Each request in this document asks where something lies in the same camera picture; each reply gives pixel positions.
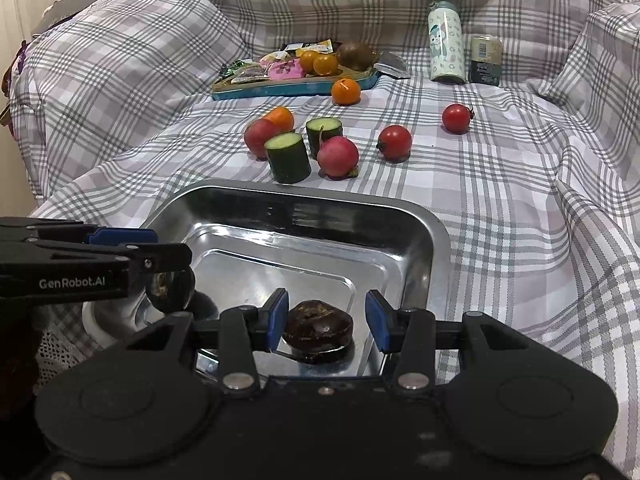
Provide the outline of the dark dried fruit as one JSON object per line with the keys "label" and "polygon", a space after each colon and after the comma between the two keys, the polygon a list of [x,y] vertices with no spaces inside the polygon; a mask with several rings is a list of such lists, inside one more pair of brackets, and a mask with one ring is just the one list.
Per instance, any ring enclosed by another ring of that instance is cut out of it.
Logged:
{"label": "dark dried fruit", "polygon": [[305,300],[288,311],[282,338],[292,358],[307,364],[341,360],[352,346],[354,320],[344,310],[322,300]]}
{"label": "dark dried fruit", "polygon": [[190,304],[194,289],[195,276],[191,268],[150,274],[145,281],[146,296],[163,314],[184,310]]}

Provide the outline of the red tomato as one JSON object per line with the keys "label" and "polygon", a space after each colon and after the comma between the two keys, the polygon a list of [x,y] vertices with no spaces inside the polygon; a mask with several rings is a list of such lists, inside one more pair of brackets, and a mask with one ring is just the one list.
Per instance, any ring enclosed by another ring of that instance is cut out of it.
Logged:
{"label": "red tomato", "polygon": [[472,108],[462,104],[451,104],[442,112],[442,125],[450,133],[463,134],[469,130],[473,118]]}
{"label": "red tomato", "polygon": [[400,125],[384,128],[378,135],[376,148],[390,162],[403,162],[410,156],[412,136],[409,130]]}

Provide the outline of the stainless steel tray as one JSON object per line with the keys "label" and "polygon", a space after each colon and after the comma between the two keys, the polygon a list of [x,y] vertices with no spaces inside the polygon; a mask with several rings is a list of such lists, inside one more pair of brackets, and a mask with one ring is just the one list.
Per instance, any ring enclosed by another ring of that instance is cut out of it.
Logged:
{"label": "stainless steel tray", "polygon": [[280,344],[255,356],[265,377],[390,370],[367,326],[370,290],[394,308],[446,314],[449,234],[431,211],[404,200],[214,179],[168,198],[145,226],[191,249],[201,315],[261,306],[282,287],[291,304],[320,299],[352,317],[352,344],[341,359],[307,364]]}

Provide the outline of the red radish left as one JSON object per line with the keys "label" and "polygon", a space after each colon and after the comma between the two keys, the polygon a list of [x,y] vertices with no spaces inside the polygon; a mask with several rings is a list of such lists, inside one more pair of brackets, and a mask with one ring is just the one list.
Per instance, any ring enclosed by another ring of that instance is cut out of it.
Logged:
{"label": "red radish left", "polygon": [[260,118],[245,130],[244,142],[257,159],[266,159],[265,143],[279,133],[280,129],[273,122]]}

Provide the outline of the cucumber piece front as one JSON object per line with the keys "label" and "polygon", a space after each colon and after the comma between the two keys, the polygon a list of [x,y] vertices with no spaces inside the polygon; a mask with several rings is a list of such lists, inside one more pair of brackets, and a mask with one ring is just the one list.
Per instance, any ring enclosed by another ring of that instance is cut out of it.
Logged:
{"label": "cucumber piece front", "polygon": [[297,132],[279,134],[265,143],[273,179],[293,184],[310,176],[311,168],[303,137]]}

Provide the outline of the cucumber piece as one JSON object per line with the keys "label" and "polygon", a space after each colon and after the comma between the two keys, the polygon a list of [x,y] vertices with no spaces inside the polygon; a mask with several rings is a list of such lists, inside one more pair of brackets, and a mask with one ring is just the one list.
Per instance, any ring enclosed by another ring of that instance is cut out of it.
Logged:
{"label": "cucumber piece", "polygon": [[343,135],[342,123],[333,117],[319,117],[308,120],[305,125],[309,151],[313,159],[317,158],[320,144],[334,136]]}
{"label": "cucumber piece", "polygon": [[279,134],[265,143],[273,179],[293,184],[310,176],[311,168],[303,137],[297,132]]}

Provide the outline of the pink radish right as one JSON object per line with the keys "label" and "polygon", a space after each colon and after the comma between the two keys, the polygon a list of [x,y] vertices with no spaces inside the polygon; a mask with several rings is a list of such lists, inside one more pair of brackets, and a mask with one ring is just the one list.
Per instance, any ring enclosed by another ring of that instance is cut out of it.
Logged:
{"label": "pink radish right", "polygon": [[344,136],[322,141],[316,161],[323,177],[341,180],[358,176],[358,148]]}

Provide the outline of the small orange near radish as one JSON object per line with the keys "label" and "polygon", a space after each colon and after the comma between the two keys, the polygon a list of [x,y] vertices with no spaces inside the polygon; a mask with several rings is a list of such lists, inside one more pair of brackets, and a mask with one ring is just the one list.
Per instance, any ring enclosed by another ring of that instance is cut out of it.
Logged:
{"label": "small orange near radish", "polygon": [[290,132],[295,129],[294,115],[284,106],[278,106],[265,114],[264,119],[275,125],[280,133]]}

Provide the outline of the orange before blue tray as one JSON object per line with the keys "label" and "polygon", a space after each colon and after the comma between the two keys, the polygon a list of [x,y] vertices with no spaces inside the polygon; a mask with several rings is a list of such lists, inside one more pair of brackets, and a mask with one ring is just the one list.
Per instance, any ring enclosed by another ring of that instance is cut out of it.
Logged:
{"label": "orange before blue tray", "polygon": [[332,84],[331,98],[336,105],[351,106],[360,102],[361,88],[357,81],[341,78]]}

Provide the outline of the orange in tray left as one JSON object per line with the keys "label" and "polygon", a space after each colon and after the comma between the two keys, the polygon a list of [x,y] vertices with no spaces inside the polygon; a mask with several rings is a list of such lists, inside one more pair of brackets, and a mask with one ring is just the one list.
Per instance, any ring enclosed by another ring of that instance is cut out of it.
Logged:
{"label": "orange in tray left", "polygon": [[320,53],[314,50],[305,50],[299,59],[300,68],[305,74],[314,72],[314,61],[320,56]]}

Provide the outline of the orange in tray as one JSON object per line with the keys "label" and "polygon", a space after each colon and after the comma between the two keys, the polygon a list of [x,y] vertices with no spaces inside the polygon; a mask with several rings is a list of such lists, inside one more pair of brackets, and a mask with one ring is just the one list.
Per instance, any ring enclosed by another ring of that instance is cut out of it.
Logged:
{"label": "orange in tray", "polygon": [[320,56],[320,53],[314,50],[305,50],[299,59],[300,68],[305,74],[314,72],[314,61]]}
{"label": "orange in tray", "polygon": [[329,77],[338,73],[340,63],[334,54],[320,54],[314,58],[312,70],[319,77]]}

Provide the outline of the orange in tray right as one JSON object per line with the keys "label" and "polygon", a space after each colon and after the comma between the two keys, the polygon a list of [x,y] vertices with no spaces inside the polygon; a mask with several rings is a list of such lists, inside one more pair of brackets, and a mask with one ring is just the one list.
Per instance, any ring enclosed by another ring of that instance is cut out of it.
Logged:
{"label": "orange in tray right", "polygon": [[338,73],[340,63],[334,54],[320,54],[314,58],[312,70],[319,77],[329,77]]}

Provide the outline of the silver foil packet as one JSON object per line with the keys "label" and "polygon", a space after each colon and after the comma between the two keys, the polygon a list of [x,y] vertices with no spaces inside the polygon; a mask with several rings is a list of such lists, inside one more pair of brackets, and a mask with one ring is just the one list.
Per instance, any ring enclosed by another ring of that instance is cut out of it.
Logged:
{"label": "silver foil packet", "polygon": [[409,79],[411,74],[406,63],[396,54],[382,52],[373,67],[383,75],[396,79]]}

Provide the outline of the green drink can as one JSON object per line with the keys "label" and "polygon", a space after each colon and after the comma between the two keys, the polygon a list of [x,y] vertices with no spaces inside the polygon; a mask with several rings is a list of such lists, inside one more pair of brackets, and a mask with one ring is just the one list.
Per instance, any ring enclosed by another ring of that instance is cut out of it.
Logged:
{"label": "green drink can", "polygon": [[470,81],[498,87],[502,74],[502,42],[494,36],[476,35],[471,40]]}

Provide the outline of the white cartoon bottle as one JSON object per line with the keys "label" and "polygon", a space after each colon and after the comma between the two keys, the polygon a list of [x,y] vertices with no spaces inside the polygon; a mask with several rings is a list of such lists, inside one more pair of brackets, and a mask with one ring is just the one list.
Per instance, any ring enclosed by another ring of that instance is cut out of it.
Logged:
{"label": "white cartoon bottle", "polygon": [[464,41],[460,16],[450,1],[433,1],[427,17],[431,80],[464,84]]}

